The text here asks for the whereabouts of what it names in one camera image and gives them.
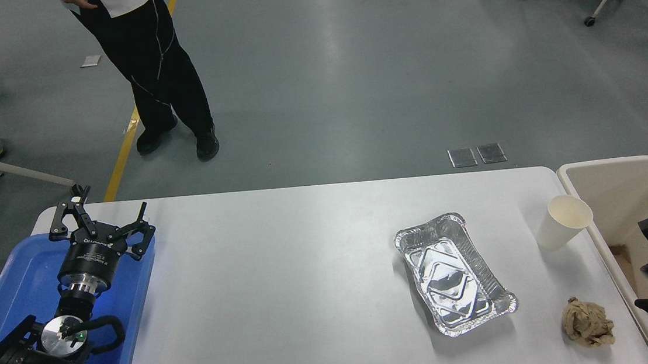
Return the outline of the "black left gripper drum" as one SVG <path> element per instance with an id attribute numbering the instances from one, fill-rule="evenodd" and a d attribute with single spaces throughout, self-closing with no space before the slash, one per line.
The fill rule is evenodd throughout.
<path id="1" fill-rule="evenodd" d="M 73 231 L 58 280 L 64 286 L 76 283 L 83 275 L 95 277 L 100 284 L 113 283 L 121 256 L 126 252 L 125 239 L 109 241 L 119 228 L 113 224 L 96 224 L 96 235 L 87 228 Z"/>

